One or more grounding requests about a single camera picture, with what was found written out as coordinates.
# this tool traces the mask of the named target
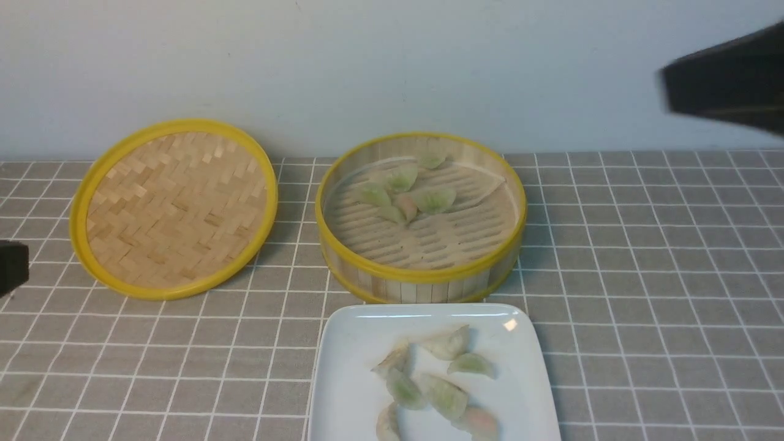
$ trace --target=yellow rim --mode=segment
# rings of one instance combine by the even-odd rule
[[[237,259],[209,277],[184,286],[177,286],[164,290],[130,285],[107,272],[100,265],[89,247],[86,221],[90,200],[92,200],[95,190],[98,188],[98,184],[106,173],[133,149],[155,138],[179,132],[207,132],[226,137],[244,147],[259,161],[264,172],[264,177],[267,180],[267,206],[264,210],[261,227],[256,235],[253,236],[253,239],[248,246],[242,250]],[[117,143],[90,167],[90,170],[79,185],[79,189],[74,197],[73,205],[71,207],[69,229],[71,243],[74,246],[76,257],[85,267],[85,270],[99,282],[130,297],[151,301],[174,300],[209,290],[210,288],[225,282],[232,275],[240,271],[264,244],[264,240],[272,229],[277,210],[278,186],[275,180],[275,172],[267,154],[253,138],[236,127],[210,119],[177,119],[161,122],[134,133]]]
[[[321,247],[321,253],[322,254],[324,253],[324,247],[323,246]],[[373,294],[371,294],[371,293],[369,293],[369,292],[367,292],[365,290],[360,289],[359,287],[357,287],[353,283],[351,283],[348,280],[346,280],[346,278],[344,278],[342,274],[340,274],[335,268],[332,267],[332,262],[330,262],[327,259],[326,255],[324,255],[324,260],[327,262],[327,268],[329,268],[329,271],[331,271],[332,275],[335,276],[335,279],[337,279],[338,282],[341,285],[343,285],[343,287],[346,288],[353,295],[361,298],[363,301],[366,301],[368,303],[373,303],[373,304],[391,304],[388,301],[384,301],[382,299],[379,299],[378,297],[374,296]],[[516,261],[512,261],[512,265],[510,265],[509,268],[505,271],[506,275],[504,277],[502,277],[501,279],[499,279],[498,282],[493,283],[492,285],[490,285],[487,288],[483,289],[482,291],[474,294],[473,296],[469,296],[469,297],[466,297],[464,299],[460,299],[459,301],[453,302],[453,303],[473,303],[473,302],[480,301],[480,300],[484,299],[485,297],[489,296],[490,294],[492,294],[493,291],[497,290],[498,287],[501,286],[501,284],[504,283],[504,281],[506,281],[506,279],[509,277],[509,274],[512,272],[512,269],[514,268],[514,262],[516,262]]]
[[[510,237],[501,245],[498,246],[495,250],[493,250],[488,255],[482,257],[479,260],[476,260],[470,264],[460,265],[454,268],[446,268],[440,270],[412,270],[412,269],[403,269],[403,268],[395,268],[387,265],[378,264],[374,261],[369,259],[365,259],[364,257],[356,254],[354,251],[351,251],[343,245],[331,231],[329,231],[329,227],[327,227],[327,223],[324,220],[323,214],[323,207],[321,206],[321,197],[324,192],[324,184],[331,177],[331,175],[335,172],[335,169],[344,161],[346,158],[351,157],[355,152],[360,151],[363,148],[368,147],[369,145],[373,145],[385,140],[392,140],[395,138],[402,138],[402,137],[441,137],[447,138],[450,140],[455,140],[464,144],[468,144],[472,147],[478,148],[482,150],[484,153],[492,156],[494,159],[499,161],[507,171],[509,172],[510,176],[515,177],[513,179],[514,183],[510,183],[512,185],[517,186],[520,191],[521,198],[517,201],[520,204],[521,215],[520,218],[517,220],[517,224],[514,226],[514,230]],[[510,247],[514,245],[516,238],[523,232],[523,227],[525,225],[525,218],[528,215],[528,206],[526,204],[525,198],[525,190],[523,189],[523,184],[520,182],[520,178],[517,177],[517,174],[514,172],[514,169],[506,162],[501,156],[499,156],[494,151],[490,150],[489,148],[481,145],[479,143],[473,142],[472,140],[467,140],[465,138],[456,137],[454,135],[450,135],[447,133],[429,133],[429,132],[411,132],[411,133],[398,133],[394,135],[389,135],[385,137],[376,138],[374,140],[370,140],[363,144],[358,145],[355,148],[352,148],[348,153],[341,156],[325,173],[324,178],[321,180],[321,185],[318,186],[318,192],[316,194],[316,223],[318,224],[318,232],[321,235],[321,241],[326,242],[335,252],[345,261],[349,262],[353,266],[361,269],[364,272],[367,272],[370,275],[374,275],[376,277],[381,277],[385,279],[394,279],[400,282],[406,283],[442,283],[448,282],[449,280],[453,279],[462,279],[465,277],[470,277],[472,275],[476,275],[484,271],[485,269],[491,267],[496,261],[498,261],[502,256],[506,255],[506,253],[510,250]]]

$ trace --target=black object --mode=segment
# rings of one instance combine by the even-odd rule
[[[670,110],[784,136],[784,21],[662,70]]]
[[[30,280],[30,248],[0,240],[0,297]]]

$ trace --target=white plate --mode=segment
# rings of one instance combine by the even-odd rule
[[[496,379],[476,374],[446,376],[448,362],[412,347],[412,376],[439,374],[464,388],[498,418],[503,441],[560,441],[550,380],[531,320],[505,304],[384,304],[342,308],[327,321],[316,364],[309,441],[374,441],[376,418],[392,403],[370,370],[401,337],[471,326],[473,352],[495,364]],[[404,441],[470,441],[432,407],[401,410]]]

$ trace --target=steamed dumpling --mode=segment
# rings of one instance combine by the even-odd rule
[[[376,421],[376,438],[379,441],[400,441],[400,429],[397,425],[397,404],[392,403],[379,414]]]
[[[416,182],[419,169],[415,164],[399,166],[387,175],[387,188],[393,193],[408,191]]]
[[[422,213],[439,214],[452,208],[457,198],[457,191],[454,188],[423,188],[414,191],[412,198]]]
[[[403,211],[396,206],[380,206],[378,208],[378,213],[379,216],[388,221],[393,221],[398,225],[408,225],[410,222],[410,220],[406,218],[405,214],[403,214]]]
[[[469,342],[468,331],[468,325],[464,325],[454,332],[434,335],[419,344],[435,358],[452,361],[466,353]]]
[[[408,349],[408,341],[400,340],[392,347],[392,351],[390,351],[387,357],[381,363],[373,367],[371,371],[386,380],[390,369],[396,369],[403,374],[406,374],[408,372],[409,360],[410,351]]]
[[[416,208],[414,199],[409,193],[395,196],[393,204],[400,209],[407,222],[413,221],[414,217],[416,217],[416,214],[419,212],[419,209]]]
[[[478,354],[466,353],[457,357],[455,361],[449,363],[447,374],[455,372],[467,372],[470,374],[482,374],[490,378],[495,378],[495,371],[492,364],[483,356]]]
[[[422,374],[420,383],[427,402],[450,421],[462,417],[468,406],[468,394],[443,378]]]
[[[470,406],[452,425],[471,434],[473,441],[498,441],[498,421],[487,410]]]
[[[446,152],[443,151],[424,151],[416,158],[416,161],[428,170],[438,168],[445,160]]]
[[[419,386],[400,370],[390,368],[387,371],[387,391],[400,407],[422,410],[427,406]]]
[[[355,192],[355,197],[359,202],[374,206],[390,206],[392,199],[383,185],[377,182],[365,182]]]

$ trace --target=bamboo steamer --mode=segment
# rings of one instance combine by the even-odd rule
[[[93,164],[72,204],[71,242],[109,288],[174,300],[240,271],[277,207],[270,160],[247,133],[206,119],[162,122]]]
[[[447,161],[420,167],[412,188],[450,187],[454,206],[407,227],[376,216],[356,189],[421,151]],[[354,148],[327,171],[316,196],[324,259],[351,293],[371,303],[480,301],[510,274],[527,215],[520,178],[494,151],[440,133],[403,133]]]

